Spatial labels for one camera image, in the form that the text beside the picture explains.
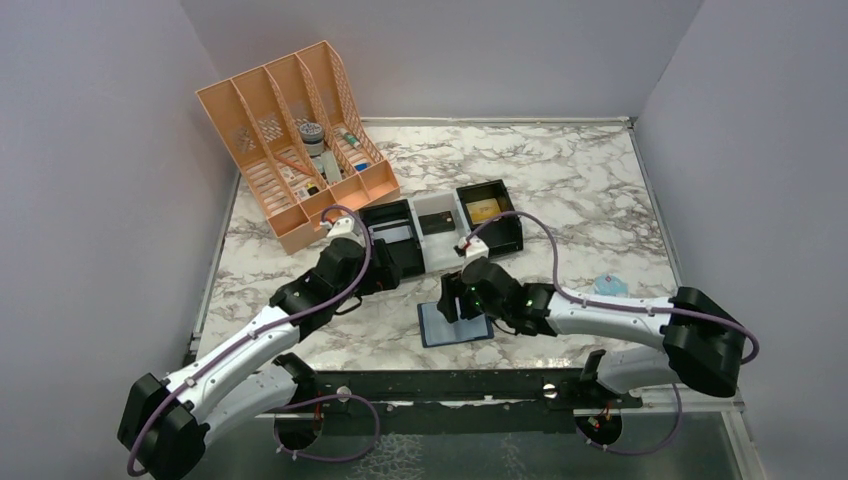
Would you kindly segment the blue leather card holder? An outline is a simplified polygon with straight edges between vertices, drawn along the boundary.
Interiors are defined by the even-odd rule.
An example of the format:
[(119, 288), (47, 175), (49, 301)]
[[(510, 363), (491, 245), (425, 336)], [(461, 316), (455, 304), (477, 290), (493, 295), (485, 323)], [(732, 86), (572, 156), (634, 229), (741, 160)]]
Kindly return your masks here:
[(435, 348), (494, 337), (494, 329), (486, 315), (460, 319), (450, 323), (437, 309), (435, 302), (417, 305), (421, 343), (424, 348)]

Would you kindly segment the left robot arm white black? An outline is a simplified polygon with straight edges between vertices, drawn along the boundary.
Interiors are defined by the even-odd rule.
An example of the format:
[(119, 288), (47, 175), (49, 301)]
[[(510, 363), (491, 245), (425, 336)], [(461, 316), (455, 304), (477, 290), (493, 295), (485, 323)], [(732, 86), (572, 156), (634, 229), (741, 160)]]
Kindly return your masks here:
[(401, 268), (383, 240), (336, 238), (317, 264), (281, 286), (233, 337), (190, 365), (131, 387), (118, 428), (127, 472), (182, 479), (225, 432), (270, 409), (336, 399), (290, 348), (326, 325), (348, 299), (394, 289)]

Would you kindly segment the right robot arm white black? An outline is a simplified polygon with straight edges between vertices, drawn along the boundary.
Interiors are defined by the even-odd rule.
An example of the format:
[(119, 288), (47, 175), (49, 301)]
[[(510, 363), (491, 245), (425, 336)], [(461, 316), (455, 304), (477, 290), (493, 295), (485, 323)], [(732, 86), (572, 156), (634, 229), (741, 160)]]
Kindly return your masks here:
[(747, 329), (696, 288), (680, 287), (670, 298), (579, 294), (550, 283), (521, 283), (486, 258), (442, 277), (437, 309), (450, 323), (486, 315), (519, 335), (630, 342), (629, 350), (593, 356), (584, 369), (591, 383), (614, 395), (682, 383), (730, 398), (751, 340)]

